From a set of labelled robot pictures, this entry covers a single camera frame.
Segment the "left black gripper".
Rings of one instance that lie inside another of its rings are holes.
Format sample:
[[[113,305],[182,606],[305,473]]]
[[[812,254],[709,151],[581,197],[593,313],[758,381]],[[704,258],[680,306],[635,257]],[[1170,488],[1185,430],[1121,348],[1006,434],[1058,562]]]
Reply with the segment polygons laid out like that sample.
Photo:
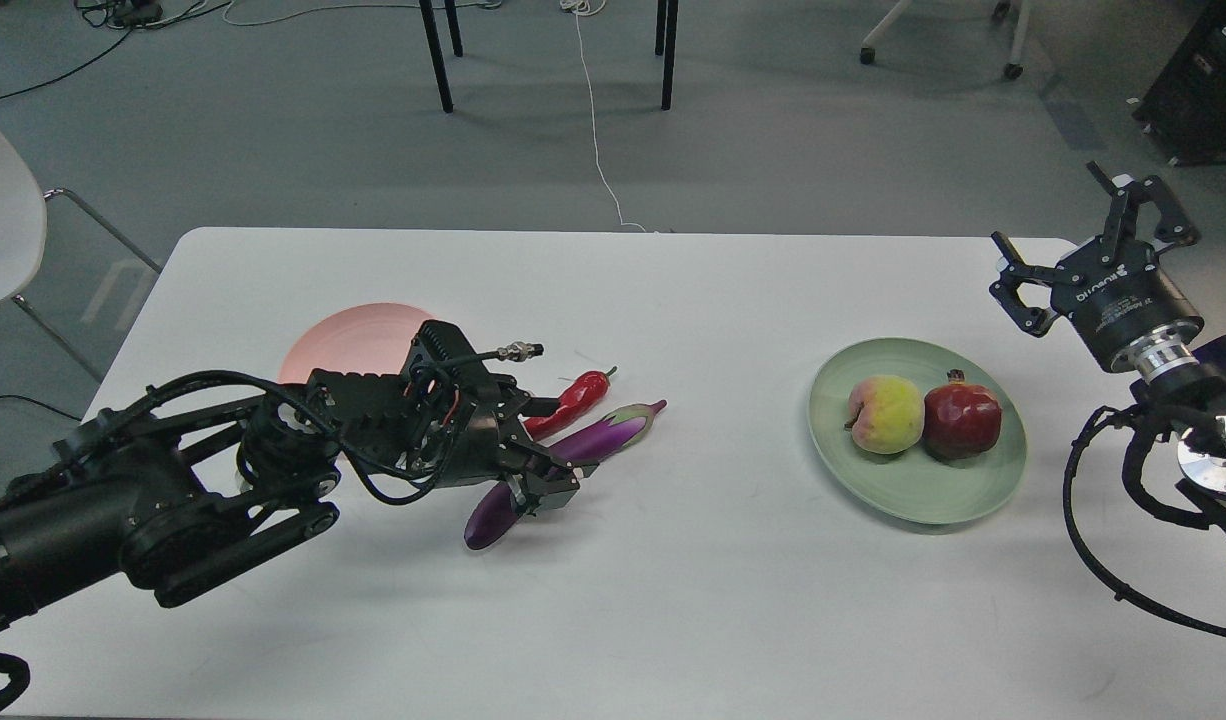
[[[524,433],[520,416],[546,418],[562,400],[536,396],[485,366],[531,357],[530,342],[479,352],[456,324],[427,320],[401,372],[313,370],[308,404],[331,419],[340,446],[362,469],[436,488],[508,480],[514,515],[535,515],[577,496],[581,466]]]

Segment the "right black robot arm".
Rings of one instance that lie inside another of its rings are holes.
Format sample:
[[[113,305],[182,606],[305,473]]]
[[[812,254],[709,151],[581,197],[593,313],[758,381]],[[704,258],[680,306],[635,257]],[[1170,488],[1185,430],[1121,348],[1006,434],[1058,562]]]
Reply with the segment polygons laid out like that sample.
[[[1216,527],[1226,537],[1226,334],[1195,343],[1201,314],[1161,264],[1165,251],[1192,247],[1201,234],[1160,177],[1112,177],[1094,161],[1087,170],[1110,200],[1102,231],[1051,266],[1025,261],[1010,237],[996,231],[1000,274],[989,292],[1029,336],[1042,337],[1065,319],[1098,368],[1137,375],[1132,405],[1094,410],[1067,456],[1062,510],[1079,559],[1116,600],[1226,639],[1226,626],[1171,610],[1116,576],[1079,532],[1079,464],[1098,433],[1116,428],[1132,432],[1121,484],[1139,509],[1176,527]]]

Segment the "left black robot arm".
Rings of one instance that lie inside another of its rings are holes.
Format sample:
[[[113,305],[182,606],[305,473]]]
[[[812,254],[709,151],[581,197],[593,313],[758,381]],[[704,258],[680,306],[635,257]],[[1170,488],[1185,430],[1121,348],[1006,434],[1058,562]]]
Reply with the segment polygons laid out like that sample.
[[[395,374],[196,372],[102,410],[0,497],[0,632],[118,573],[166,610],[219,588],[333,527],[340,459],[390,507],[485,480],[524,511],[566,505],[596,462],[524,428],[557,397],[485,369],[541,352],[474,352],[457,325],[429,320]]]

